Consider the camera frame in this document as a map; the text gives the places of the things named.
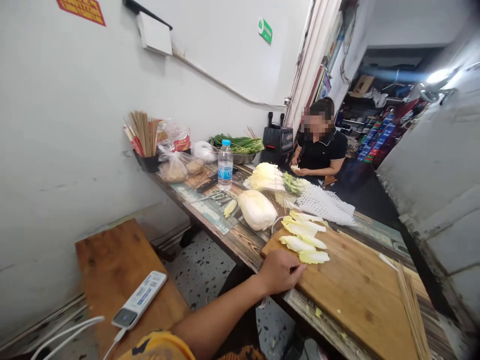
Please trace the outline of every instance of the black polo shirt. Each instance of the black polo shirt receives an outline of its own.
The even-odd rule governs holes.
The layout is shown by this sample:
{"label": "black polo shirt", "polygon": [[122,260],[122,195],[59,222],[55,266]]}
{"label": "black polo shirt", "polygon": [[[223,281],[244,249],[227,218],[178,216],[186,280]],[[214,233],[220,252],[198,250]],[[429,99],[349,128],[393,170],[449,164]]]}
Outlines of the black polo shirt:
{"label": "black polo shirt", "polygon": [[325,169],[330,166],[330,160],[345,159],[348,139],[337,129],[317,142],[311,139],[311,136],[302,133],[297,140],[298,146],[301,147],[299,168]]}

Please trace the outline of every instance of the white mesh net bag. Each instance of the white mesh net bag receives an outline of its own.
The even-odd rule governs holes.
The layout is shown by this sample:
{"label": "white mesh net bag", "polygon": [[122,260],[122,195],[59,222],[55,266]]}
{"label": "white mesh net bag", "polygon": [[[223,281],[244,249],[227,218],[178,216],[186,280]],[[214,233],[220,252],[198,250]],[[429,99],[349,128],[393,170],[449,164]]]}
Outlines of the white mesh net bag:
{"label": "white mesh net bag", "polygon": [[339,225],[355,226],[355,206],[339,199],[335,193],[310,184],[296,200],[304,212],[333,221]]}

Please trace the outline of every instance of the green sign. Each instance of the green sign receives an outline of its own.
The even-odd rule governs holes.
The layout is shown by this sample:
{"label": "green sign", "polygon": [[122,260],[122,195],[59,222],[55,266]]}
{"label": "green sign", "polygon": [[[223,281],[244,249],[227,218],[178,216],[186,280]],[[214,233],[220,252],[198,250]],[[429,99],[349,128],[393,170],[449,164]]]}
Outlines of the green sign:
{"label": "green sign", "polygon": [[272,43],[272,28],[270,25],[265,21],[264,18],[261,18],[258,22],[258,33],[261,35],[262,38],[266,40],[267,43]]}

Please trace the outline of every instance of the plastic bag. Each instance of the plastic bag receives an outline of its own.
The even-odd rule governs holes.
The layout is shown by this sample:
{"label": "plastic bag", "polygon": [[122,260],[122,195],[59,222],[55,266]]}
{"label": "plastic bag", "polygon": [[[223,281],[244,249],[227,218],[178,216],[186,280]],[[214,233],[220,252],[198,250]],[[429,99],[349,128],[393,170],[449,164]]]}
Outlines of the plastic bag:
{"label": "plastic bag", "polygon": [[191,145],[191,154],[210,164],[217,160],[219,152],[215,152],[212,145],[206,141],[197,141]]}
{"label": "plastic bag", "polygon": [[171,119],[158,123],[157,143],[172,152],[182,152],[190,149],[190,129]]}
{"label": "plastic bag", "polygon": [[166,146],[158,146],[158,149],[160,150],[158,160],[164,162],[160,165],[159,174],[161,179],[167,183],[181,183],[189,175],[198,174],[205,168],[202,160],[185,152],[171,152]]}

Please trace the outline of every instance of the dark hair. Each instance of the dark hair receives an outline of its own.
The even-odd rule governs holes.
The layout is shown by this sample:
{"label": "dark hair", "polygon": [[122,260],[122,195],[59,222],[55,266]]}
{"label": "dark hair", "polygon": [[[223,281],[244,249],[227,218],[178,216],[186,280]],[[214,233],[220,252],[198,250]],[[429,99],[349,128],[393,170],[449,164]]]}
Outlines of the dark hair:
{"label": "dark hair", "polygon": [[328,96],[324,97],[310,105],[309,110],[310,115],[320,115],[320,113],[324,113],[325,117],[330,120],[335,113],[334,101]]}

